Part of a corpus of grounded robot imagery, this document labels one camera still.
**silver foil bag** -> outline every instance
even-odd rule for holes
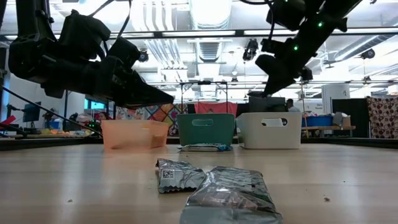
[[[160,193],[180,190],[194,191],[205,178],[203,170],[187,162],[158,159],[156,163]]]
[[[262,174],[215,167],[189,196],[180,224],[281,224]]]

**orange plastic bin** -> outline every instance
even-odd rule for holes
[[[162,147],[169,131],[169,124],[150,120],[106,120],[101,127],[105,149]]]

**wooden table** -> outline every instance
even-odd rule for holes
[[[314,126],[314,127],[302,127],[301,130],[306,131],[317,131],[320,132],[320,137],[325,137],[325,131],[349,131],[349,136],[353,137],[353,130],[356,129],[356,126],[347,126],[347,127],[340,127],[340,126]]]
[[[326,144],[221,153],[178,153],[175,146],[103,152],[101,145],[0,152],[0,223],[178,223],[190,193],[158,194],[159,157],[205,171],[262,172],[284,224],[398,223],[398,152]]]

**computer monitor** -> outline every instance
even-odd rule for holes
[[[40,118],[40,108],[32,104],[26,104],[24,107],[23,122],[38,121],[39,118]]]
[[[284,97],[249,96],[249,112],[288,112]]]

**green plastic bin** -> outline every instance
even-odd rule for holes
[[[180,144],[219,143],[230,146],[234,136],[233,114],[177,115]]]

